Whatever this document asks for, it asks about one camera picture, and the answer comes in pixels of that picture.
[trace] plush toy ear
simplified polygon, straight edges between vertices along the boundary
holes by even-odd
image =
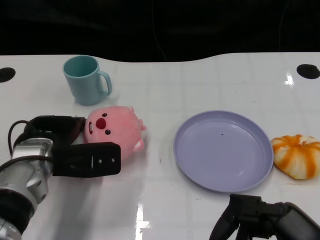
[[[133,151],[138,152],[141,149],[143,149],[144,146],[145,146],[144,141],[142,140],[142,138],[140,138],[140,140],[137,142],[137,144],[133,147]]]
[[[131,109],[132,110],[132,112],[134,112],[135,110],[134,110],[134,107],[133,106],[126,106],[128,109]]]
[[[144,125],[144,121],[142,121],[142,119],[139,119],[140,124],[141,124],[141,130],[144,131],[147,129],[147,127]]]

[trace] teal mug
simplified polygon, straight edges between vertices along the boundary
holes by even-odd
[[[62,70],[72,95],[82,105],[97,104],[112,92],[109,75],[100,71],[98,61],[92,56],[75,56],[65,62]],[[104,91],[100,75],[106,80],[107,91]]]

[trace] mug handle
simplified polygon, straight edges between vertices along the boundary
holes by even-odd
[[[112,83],[111,83],[109,74],[106,73],[105,71],[98,71],[97,73],[105,78],[106,85],[108,86],[108,91],[102,91],[102,92],[106,96],[109,96],[112,93]]]

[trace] black cable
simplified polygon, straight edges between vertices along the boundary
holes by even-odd
[[[21,162],[21,161],[25,161],[25,160],[42,160],[42,161],[48,161],[53,163],[54,162],[54,158],[50,157],[50,156],[41,156],[41,155],[31,155],[31,156],[21,156],[21,157],[17,157],[15,159],[11,159],[7,162],[5,162],[4,164],[2,164],[0,166],[0,172],[3,171],[4,169],[6,169],[7,167],[10,167],[12,164]]]
[[[154,0],[151,0],[151,18],[152,18],[152,30],[153,30],[153,35],[154,35],[154,39],[156,42],[156,45],[158,47],[158,49],[160,50],[162,57],[164,59],[165,62],[168,62],[168,59],[166,57],[165,52],[163,51],[163,49],[161,48],[159,42],[158,42],[158,38],[157,38],[157,34],[156,34],[156,30],[155,30],[155,20],[154,20]]]
[[[11,145],[11,134],[12,134],[12,131],[14,130],[15,126],[17,126],[18,124],[27,124],[31,127],[34,128],[34,126],[26,121],[26,120],[19,120],[19,121],[16,121],[14,124],[11,125],[10,129],[9,129],[9,132],[8,132],[8,145],[9,145],[9,152],[10,152],[10,156],[12,156],[12,153],[13,153],[13,150],[12,150],[12,145]]]
[[[30,122],[28,122],[26,120],[19,120],[11,125],[9,132],[8,132],[8,146],[9,146],[9,151],[10,151],[11,156],[13,153],[13,149],[12,149],[12,145],[11,145],[11,134],[12,134],[12,131],[14,130],[15,126],[17,126],[18,124],[27,124],[28,126],[32,127],[33,129],[36,129]],[[21,157],[15,158],[15,159],[11,159],[11,160],[5,162],[4,164],[2,164],[0,166],[0,172],[3,171],[4,169],[6,169],[7,167],[10,167],[12,164],[15,164],[15,163],[18,163],[21,161],[26,161],[26,160],[42,160],[42,161],[48,161],[51,163],[54,162],[54,158],[50,157],[50,156],[41,156],[41,155],[21,156]]]
[[[281,18],[280,18],[280,23],[279,23],[279,28],[278,28],[278,52],[280,52],[280,50],[281,50],[281,30],[282,30],[282,25],[284,22],[284,18],[285,18],[287,9],[289,7],[289,3],[290,3],[290,0],[287,0],[286,4],[284,6],[284,9],[283,9]]]

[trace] pink plush toy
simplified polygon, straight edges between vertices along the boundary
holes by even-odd
[[[84,127],[88,143],[112,142],[121,147],[121,159],[144,147],[142,130],[146,130],[132,106],[111,106],[93,111]]]

